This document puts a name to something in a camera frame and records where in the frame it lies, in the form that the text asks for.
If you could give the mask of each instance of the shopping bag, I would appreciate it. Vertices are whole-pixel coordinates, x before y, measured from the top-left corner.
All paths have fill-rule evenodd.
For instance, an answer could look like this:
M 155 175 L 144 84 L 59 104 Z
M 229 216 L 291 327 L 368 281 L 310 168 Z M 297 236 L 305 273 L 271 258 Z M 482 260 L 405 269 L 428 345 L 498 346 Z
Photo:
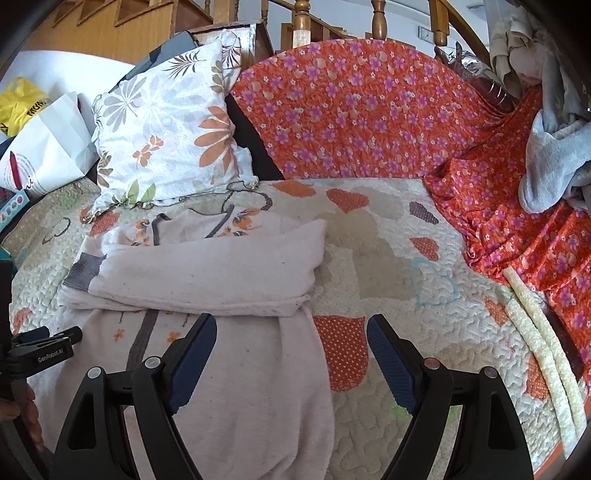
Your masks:
M 35 84 L 15 78 L 0 92 L 0 132 L 14 137 L 49 102 L 48 95 Z
M 16 192 L 9 152 L 14 152 L 22 186 L 30 199 L 77 180 L 98 159 L 76 92 L 62 95 L 31 118 L 0 159 L 0 187 Z

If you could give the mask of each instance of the pillow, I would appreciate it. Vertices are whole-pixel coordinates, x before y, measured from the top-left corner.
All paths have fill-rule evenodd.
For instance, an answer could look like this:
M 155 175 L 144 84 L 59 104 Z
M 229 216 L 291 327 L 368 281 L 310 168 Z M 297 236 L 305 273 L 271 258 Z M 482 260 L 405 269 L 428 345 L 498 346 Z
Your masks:
M 224 55 L 218 38 L 95 99 L 101 194 L 85 221 L 116 205 L 171 205 L 230 186 L 256 188 L 250 153 L 232 137 Z

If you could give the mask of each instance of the orange heart pattern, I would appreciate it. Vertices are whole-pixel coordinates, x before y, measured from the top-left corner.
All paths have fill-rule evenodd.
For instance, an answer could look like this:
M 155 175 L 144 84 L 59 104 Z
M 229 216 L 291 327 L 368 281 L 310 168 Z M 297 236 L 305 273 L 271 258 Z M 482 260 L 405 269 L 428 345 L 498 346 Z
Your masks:
M 346 392 L 355 388 L 365 378 L 368 370 L 365 318 L 315 316 L 314 324 L 324 347 L 330 389 L 334 392 Z
M 111 211 L 103 213 L 92 225 L 89 236 L 97 236 L 112 229 L 119 220 L 119 214 Z
M 530 355 L 527 365 L 527 384 L 525 391 L 539 400 L 545 400 L 550 393 L 546 385 L 546 380 L 542 376 L 542 370 L 540 370 L 538 361 L 535 359 L 533 353 Z
M 410 241 L 413 243 L 414 248 L 420 251 L 425 258 L 428 258 L 432 262 L 439 260 L 439 245 L 432 238 L 422 236 L 411 238 Z
M 490 297 L 484 297 L 484 305 L 498 326 L 502 326 L 509 321 L 509 317 L 505 313 L 505 307 L 502 304 L 495 302 Z
M 25 320 L 31 316 L 31 313 L 33 313 L 31 309 L 25 307 L 14 314 L 14 319 L 12 321 L 13 335 L 18 335 L 21 333 L 22 324 L 25 323 Z
M 347 192 L 341 189 L 330 189 L 328 192 L 326 192 L 326 196 L 332 203 L 334 203 L 345 213 L 349 213 L 353 210 L 367 207 L 367 205 L 369 205 L 369 199 L 365 195 L 357 192 Z
M 316 191 L 310 185 L 305 185 L 297 180 L 279 181 L 273 184 L 273 188 L 298 198 L 313 197 L 316 195 Z

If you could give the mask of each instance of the orange fabric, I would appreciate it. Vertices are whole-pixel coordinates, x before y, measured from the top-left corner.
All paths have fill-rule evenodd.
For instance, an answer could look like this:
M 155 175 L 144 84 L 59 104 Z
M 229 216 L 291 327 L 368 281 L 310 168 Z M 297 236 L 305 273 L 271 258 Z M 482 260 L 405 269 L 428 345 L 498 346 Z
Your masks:
M 591 219 L 564 201 L 529 215 L 517 196 L 541 89 L 502 116 L 416 50 L 336 40 L 258 63 L 232 93 L 287 179 L 424 177 L 468 264 L 546 291 L 591 379 Z
M 563 200 L 530 215 L 517 195 L 540 108 L 541 89 L 530 89 L 493 136 L 423 180 L 437 209 L 464 236 L 464 256 L 474 270 L 506 283 L 502 270 L 510 266 L 529 288 L 546 292 L 579 348 L 589 382 L 591 219 Z
M 232 94 L 286 179 L 420 178 L 502 119 L 442 64 L 379 40 L 283 52 Z

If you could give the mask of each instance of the bed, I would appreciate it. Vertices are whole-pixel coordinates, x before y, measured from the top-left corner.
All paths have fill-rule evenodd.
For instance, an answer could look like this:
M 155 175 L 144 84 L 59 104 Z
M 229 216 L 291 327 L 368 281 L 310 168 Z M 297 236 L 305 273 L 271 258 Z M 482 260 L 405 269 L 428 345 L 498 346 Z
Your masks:
M 410 422 L 366 343 L 365 319 L 374 313 L 384 314 L 401 337 L 449 368 L 497 368 L 522 421 L 534 470 L 555 451 L 560 435 L 548 391 L 502 308 L 511 292 L 466 265 L 461 235 L 438 213 L 420 180 L 263 182 L 257 192 L 198 197 L 166 210 L 118 209 L 93 225 L 80 223 L 81 211 L 97 195 L 88 179 L 62 187 L 32 207 L 4 240 L 19 268 L 11 307 L 16 332 L 39 326 L 59 330 L 56 293 L 82 239 L 119 222 L 152 219 L 162 211 L 174 216 L 188 207 L 212 215 L 229 203 L 301 220 L 324 218 L 327 244 L 311 309 L 327 357 L 335 410 L 335 449 L 326 478 L 379 478 Z M 108 333 L 116 339 L 117 332 Z M 108 349 L 90 359 L 85 355 L 84 361 L 94 363 L 83 369 L 108 355 Z M 355 367 L 349 370 L 347 362 Z M 32 377 L 30 384 L 44 438 L 54 448 L 64 408 L 55 408 L 54 385 L 43 374 Z M 459 412 L 452 409 L 431 478 L 441 478 L 445 471 L 458 421 Z

